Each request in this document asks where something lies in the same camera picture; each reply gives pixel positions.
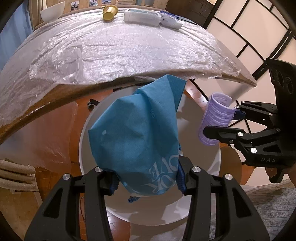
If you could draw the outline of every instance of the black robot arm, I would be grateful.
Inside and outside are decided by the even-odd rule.
[[[216,193],[216,233],[213,241],[269,241],[268,232],[252,202],[231,175],[216,177],[179,156],[184,195],[191,204],[183,241],[208,241],[211,193]],[[98,167],[86,175],[65,174],[32,220],[25,241],[82,241],[79,231],[79,194],[85,196],[85,223],[90,241],[112,241],[104,195],[112,195],[116,175]]]
[[[245,164],[253,167],[277,168],[269,178],[280,183],[284,169],[296,161],[296,66],[281,60],[266,60],[276,94],[276,105],[242,101],[236,106],[247,120],[262,124],[266,129],[258,133],[245,133],[243,129],[207,126],[204,135],[222,143],[234,144],[246,158]]]

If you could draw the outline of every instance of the screw head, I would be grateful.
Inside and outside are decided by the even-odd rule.
[[[256,153],[257,152],[257,149],[255,147],[251,148],[251,152],[252,153]]]
[[[193,168],[192,168],[192,171],[193,171],[193,172],[200,172],[201,169],[200,169],[200,167],[193,167]]]
[[[69,173],[66,173],[66,174],[63,175],[64,180],[69,180],[70,177],[71,177],[71,175]]]
[[[101,168],[99,168],[99,167],[96,167],[95,169],[95,172],[102,172],[103,170],[101,169]]]
[[[233,176],[231,174],[225,174],[225,178],[227,180],[232,180],[233,179]]]

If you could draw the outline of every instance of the white package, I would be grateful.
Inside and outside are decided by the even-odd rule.
[[[181,29],[183,25],[178,19],[163,13],[161,14],[160,23],[165,27],[174,29]]]
[[[123,21],[126,23],[138,23],[149,26],[158,26],[160,19],[161,15],[159,13],[140,9],[128,9],[123,17]]]

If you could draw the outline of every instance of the gold cup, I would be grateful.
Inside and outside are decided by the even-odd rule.
[[[103,19],[110,21],[118,13],[118,8],[114,5],[107,5],[103,10]]]

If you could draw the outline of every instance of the photo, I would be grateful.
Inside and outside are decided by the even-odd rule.
[[[71,11],[77,10],[79,7],[79,1],[71,2]]]
[[[111,0],[102,0],[102,4],[111,4]]]
[[[89,6],[90,7],[96,7],[96,6],[98,6],[98,0],[90,0],[89,1]]]

